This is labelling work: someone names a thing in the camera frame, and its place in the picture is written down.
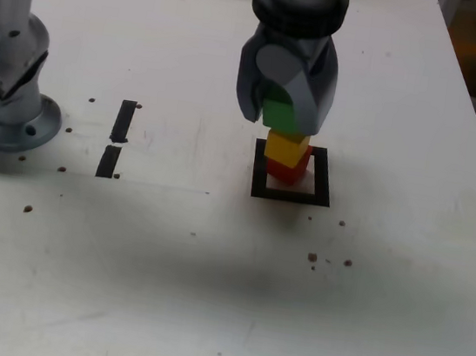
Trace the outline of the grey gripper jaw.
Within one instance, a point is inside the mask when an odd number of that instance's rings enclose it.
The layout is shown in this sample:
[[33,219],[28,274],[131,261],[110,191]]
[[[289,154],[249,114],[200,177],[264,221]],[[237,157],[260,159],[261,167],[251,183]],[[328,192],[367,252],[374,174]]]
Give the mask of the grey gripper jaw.
[[269,31],[259,25],[241,51],[236,84],[238,106],[246,120],[256,123],[262,113],[265,94],[273,82],[258,69],[257,54],[268,44]]
[[267,44],[257,54],[258,69],[273,82],[262,111],[277,109],[295,132],[318,134],[332,108],[338,84],[338,56],[330,38],[314,68],[284,47]]

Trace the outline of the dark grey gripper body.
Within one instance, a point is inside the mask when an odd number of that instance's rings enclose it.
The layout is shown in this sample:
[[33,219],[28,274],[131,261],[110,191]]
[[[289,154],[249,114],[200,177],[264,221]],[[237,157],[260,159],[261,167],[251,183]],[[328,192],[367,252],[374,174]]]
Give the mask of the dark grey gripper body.
[[266,44],[274,44],[284,47],[296,57],[304,60],[307,63],[309,71],[314,68],[318,59],[321,57],[321,53],[325,50],[325,47],[330,40],[329,37],[289,37],[286,34],[283,34],[280,31],[275,31],[262,23],[259,24],[258,30],[264,36]]

